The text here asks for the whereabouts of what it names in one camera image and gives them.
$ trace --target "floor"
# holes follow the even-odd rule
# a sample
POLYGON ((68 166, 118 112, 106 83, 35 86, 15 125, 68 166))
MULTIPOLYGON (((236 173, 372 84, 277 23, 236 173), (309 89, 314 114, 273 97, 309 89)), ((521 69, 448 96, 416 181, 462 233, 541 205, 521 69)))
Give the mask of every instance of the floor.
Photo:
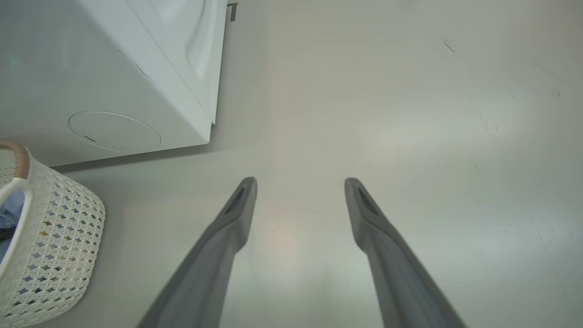
POLYGON ((238 182, 259 194, 222 328, 381 327, 358 177, 471 328, 583 322, 578 0, 239 0, 209 145, 58 168, 107 223, 79 304, 135 327, 238 182))

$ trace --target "washing machine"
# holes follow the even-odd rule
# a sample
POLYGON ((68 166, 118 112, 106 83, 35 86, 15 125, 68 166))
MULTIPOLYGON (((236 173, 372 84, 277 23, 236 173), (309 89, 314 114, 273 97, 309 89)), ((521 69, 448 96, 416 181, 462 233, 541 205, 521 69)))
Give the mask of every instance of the washing machine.
POLYGON ((0 139, 57 166, 206 144, 227 0, 5 0, 0 139))

